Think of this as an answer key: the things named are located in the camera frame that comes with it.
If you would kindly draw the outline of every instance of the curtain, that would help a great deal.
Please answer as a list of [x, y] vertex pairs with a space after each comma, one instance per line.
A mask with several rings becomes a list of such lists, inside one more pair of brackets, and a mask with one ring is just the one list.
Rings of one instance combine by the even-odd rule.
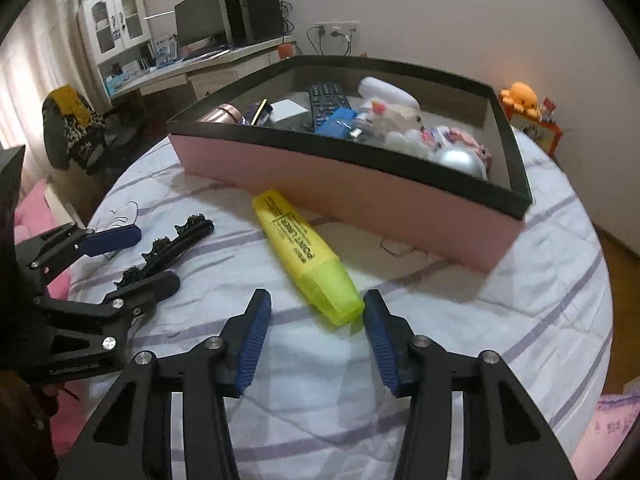
[[[4, 148], [26, 145], [23, 193], [41, 178], [56, 181], [42, 137], [42, 102], [49, 92], [69, 84], [96, 111], [110, 108], [82, 45], [76, 17], [81, 1], [31, 0], [0, 45], [0, 142]], [[58, 179], [66, 180], [57, 182], [61, 188], [69, 186], [68, 178]]]

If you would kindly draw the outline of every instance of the orange plush toy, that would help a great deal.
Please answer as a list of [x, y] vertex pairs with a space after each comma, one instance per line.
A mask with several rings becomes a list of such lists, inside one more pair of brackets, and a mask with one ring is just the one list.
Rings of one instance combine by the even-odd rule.
[[500, 99], [507, 106], [520, 113], [525, 113], [534, 120], [539, 120], [538, 96], [527, 84], [516, 82], [510, 89], [500, 91]]

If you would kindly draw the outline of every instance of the round table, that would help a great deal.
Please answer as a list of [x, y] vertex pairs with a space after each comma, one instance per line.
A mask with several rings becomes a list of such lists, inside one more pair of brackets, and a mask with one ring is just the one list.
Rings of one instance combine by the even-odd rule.
[[[481, 274], [335, 219], [302, 211], [340, 256], [360, 291], [377, 288], [390, 311], [450, 352], [499, 352], [568, 455], [602, 391], [612, 336], [606, 263], [568, 180], [530, 139], [516, 134], [534, 204], [508, 254]], [[361, 323], [332, 330], [305, 304], [270, 248], [240, 189], [184, 173], [165, 139], [117, 181], [89, 227], [136, 221], [142, 241], [72, 267], [70, 299], [99, 303], [155, 238], [203, 213], [215, 232], [174, 265], [180, 291], [136, 320], [129, 354], [190, 350], [240, 314], [256, 288], [273, 318], [253, 384], [227, 401], [242, 478], [390, 479], [408, 400], [382, 385]], [[88, 380], [89, 413], [116, 374]], [[174, 478], [184, 476], [181, 402], [174, 394]], [[462, 396], [454, 396], [449, 475], [460, 477]]]

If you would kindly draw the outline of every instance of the black remote control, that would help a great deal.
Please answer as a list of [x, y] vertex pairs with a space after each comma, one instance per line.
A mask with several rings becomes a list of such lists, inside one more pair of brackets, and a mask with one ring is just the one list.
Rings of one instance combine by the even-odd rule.
[[331, 81], [318, 82], [311, 85], [309, 100], [311, 102], [311, 115], [314, 120], [315, 132], [339, 107], [351, 110], [351, 105], [340, 85]]

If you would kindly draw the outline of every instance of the wooden floor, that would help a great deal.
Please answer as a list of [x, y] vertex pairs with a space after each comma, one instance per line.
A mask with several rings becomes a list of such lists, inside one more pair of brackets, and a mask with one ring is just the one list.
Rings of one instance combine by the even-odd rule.
[[598, 231], [613, 294], [613, 343], [605, 394], [621, 394], [640, 376], [640, 258]]

